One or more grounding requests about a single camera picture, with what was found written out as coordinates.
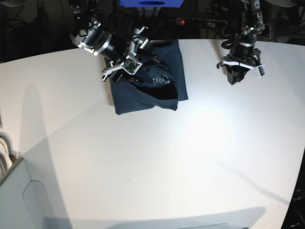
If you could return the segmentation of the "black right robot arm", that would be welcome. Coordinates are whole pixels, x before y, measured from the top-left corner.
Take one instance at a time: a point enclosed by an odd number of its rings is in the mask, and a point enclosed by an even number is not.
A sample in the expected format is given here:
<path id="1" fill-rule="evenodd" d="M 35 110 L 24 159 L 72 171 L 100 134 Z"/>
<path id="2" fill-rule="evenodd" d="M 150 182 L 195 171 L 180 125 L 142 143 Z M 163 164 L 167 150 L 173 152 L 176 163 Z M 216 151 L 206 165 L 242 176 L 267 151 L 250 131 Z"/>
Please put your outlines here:
<path id="1" fill-rule="evenodd" d="M 136 75 L 142 67 L 137 52 L 150 43 L 143 34 L 148 27 L 142 26 L 132 32 L 113 28 L 107 22 L 108 13 L 97 0 L 70 0 L 69 5 L 74 10 L 75 21 L 75 30 L 70 34 L 71 42 L 109 61 L 102 71 L 102 80 L 107 81 L 117 71 L 121 71 L 121 75 Z"/>

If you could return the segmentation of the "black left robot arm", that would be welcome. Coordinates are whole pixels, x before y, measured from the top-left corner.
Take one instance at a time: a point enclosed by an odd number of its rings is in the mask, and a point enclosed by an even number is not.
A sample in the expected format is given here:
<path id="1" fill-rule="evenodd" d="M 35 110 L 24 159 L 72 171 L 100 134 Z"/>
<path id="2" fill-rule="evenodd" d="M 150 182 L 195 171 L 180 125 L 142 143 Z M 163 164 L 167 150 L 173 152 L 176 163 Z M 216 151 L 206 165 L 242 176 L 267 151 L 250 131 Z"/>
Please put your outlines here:
<path id="1" fill-rule="evenodd" d="M 221 47 L 229 51 L 217 64 L 217 68 L 225 67 L 227 80 L 231 85 L 242 81 L 246 73 L 255 70 L 258 78 L 265 75 L 265 66 L 261 63 L 261 51 L 255 48 L 257 35 L 265 29 L 263 14 L 258 0 L 240 1 L 241 9 L 235 24 L 236 36 L 221 43 Z"/>

